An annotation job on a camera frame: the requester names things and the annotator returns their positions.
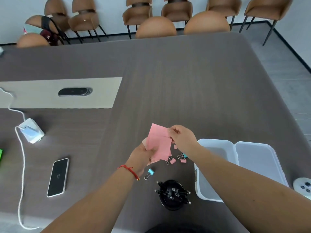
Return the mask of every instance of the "floor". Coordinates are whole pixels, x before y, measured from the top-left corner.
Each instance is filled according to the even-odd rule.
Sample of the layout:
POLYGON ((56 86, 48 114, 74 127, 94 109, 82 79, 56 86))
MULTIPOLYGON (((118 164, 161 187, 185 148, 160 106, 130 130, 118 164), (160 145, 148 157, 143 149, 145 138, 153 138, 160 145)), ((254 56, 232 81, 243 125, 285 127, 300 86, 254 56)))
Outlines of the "floor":
MULTIPOLYGON (((240 25, 233 26, 233 32, 239 32, 240 25)), ((272 33, 266 45, 265 40, 270 27, 266 23, 253 24, 249 30, 244 28, 242 34, 251 44, 253 50, 266 69, 275 87, 282 96, 285 104, 293 117, 297 121, 301 131, 305 135, 311 146, 311 74, 298 61, 292 52, 272 33)), ((128 35, 110 36, 100 38, 102 42, 127 40, 128 35)), ((84 43, 96 42, 97 38, 84 39, 84 43)), ((79 40, 71 40, 72 44, 79 44, 79 40)), ((14 46, 3 46, 4 50, 9 50, 14 46)), ((27 231, 18 224, 12 225, 0 222, 0 233, 23 233, 40 232, 42 229, 27 231)))

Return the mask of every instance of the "dark wooden table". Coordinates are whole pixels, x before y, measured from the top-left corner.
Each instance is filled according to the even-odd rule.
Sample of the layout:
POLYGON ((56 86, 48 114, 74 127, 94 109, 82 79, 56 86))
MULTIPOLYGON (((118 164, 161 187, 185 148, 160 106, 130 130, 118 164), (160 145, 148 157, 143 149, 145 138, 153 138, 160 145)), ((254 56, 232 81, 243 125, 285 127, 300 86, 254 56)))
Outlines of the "dark wooden table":
MULTIPOLYGON (((182 124, 197 139, 267 143, 276 150, 290 186, 298 177, 311 176, 309 146, 240 34, 14 49, 0 58, 0 69, 0 81, 123 77, 112 109, 25 110, 45 132, 36 144, 24 141, 26 225, 45 227, 103 184, 152 123, 182 124), (70 158, 67 189, 47 198, 52 164, 63 157, 70 158)), ((11 221, 17 221, 21 191, 22 155, 14 133, 21 119, 0 109, 0 218, 11 221)), ((172 154, 180 153, 172 148, 172 154)), ((246 231, 225 204, 196 196, 190 160, 173 166, 160 161, 151 168, 152 177, 134 183, 116 228, 144 232, 162 222, 192 222, 218 232, 246 231), (167 211, 160 204, 156 181, 169 179, 192 192, 191 205, 167 211)))

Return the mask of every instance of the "phone screen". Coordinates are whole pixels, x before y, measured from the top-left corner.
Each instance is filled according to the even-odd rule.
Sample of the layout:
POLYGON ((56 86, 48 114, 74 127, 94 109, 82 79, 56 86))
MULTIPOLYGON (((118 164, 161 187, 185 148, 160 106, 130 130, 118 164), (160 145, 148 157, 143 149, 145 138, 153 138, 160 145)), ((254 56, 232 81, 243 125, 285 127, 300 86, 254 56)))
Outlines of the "phone screen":
POLYGON ((51 179, 48 189, 48 197, 64 193, 69 159, 61 159, 53 164, 51 179))

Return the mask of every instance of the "white cable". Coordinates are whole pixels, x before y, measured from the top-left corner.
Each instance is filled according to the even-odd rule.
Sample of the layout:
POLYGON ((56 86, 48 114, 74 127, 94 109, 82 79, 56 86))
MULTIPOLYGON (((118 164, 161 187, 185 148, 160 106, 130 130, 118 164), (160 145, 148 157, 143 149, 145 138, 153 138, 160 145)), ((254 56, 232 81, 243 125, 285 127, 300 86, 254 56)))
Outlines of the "white cable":
MULTIPOLYGON (((10 92, 7 92, 5 91, 3 88, 0 88, 0 90, 2 90, 4 93, 6 94, 9 94, 13 97, 13 100, 14 100, 14 96, 12 93, 10 92)), ((25 119, 25 114, 22 112, 22 111, 19 111, 19 110, 14 110, 14 109, 11 109, 10 106, 11 104, 13 103, 13 100, 11 101, 11 103, 9 104, 9 106, 7 107, 9 110, 11 111, 16 111, 16 112, 20 112, 22 115, 23 115, 23 119, 24 121, 26 120, 25 119)), ((19 221, 19 224, 22 228, 24 228, 25 230, 35 230, 35 229, 38 229, 39 227, 34 227, 34 228, 30 228, 30 227, 26 227, 24 226, 24 224, 22 223, 21 221, 21 201, 23 199, 23 195, 24 195, 24 176, 25 176, 25 166, 26 166, 26 160, 25 160, 25 151, 24 151, 24 146, 23 146, 23 143, 21 141, 21 138, 18 134, 18 131, 17 131, 17 128, 18 126, 16 126, 14 129, 15 129, 15 133, 16 133, 16 136, 21 144, 21 151, 22 151, 22 154, 23 154, 23 171, 22 171, 22 174, 21 174, 21 197, 20 197, 20 200, 19 200, 19 203, 18 203, 18 211, 17 211, 17 215, 18 215, 18 221, 19 221)))

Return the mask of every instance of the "white plastic lid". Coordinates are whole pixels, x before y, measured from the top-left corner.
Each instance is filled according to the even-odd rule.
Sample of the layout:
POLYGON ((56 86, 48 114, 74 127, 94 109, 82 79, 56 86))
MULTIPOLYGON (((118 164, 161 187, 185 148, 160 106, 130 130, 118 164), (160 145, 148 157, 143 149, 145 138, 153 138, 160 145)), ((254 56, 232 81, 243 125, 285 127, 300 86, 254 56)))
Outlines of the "white plastic lid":
MULTIPOLYGON (((226 140, 200 139, 202 146, 228 161, 289 186, 275 150, 267 144, 226 140)), ((196 194, 203 200, 223 202, 198 167, 195 166, 196 194)))

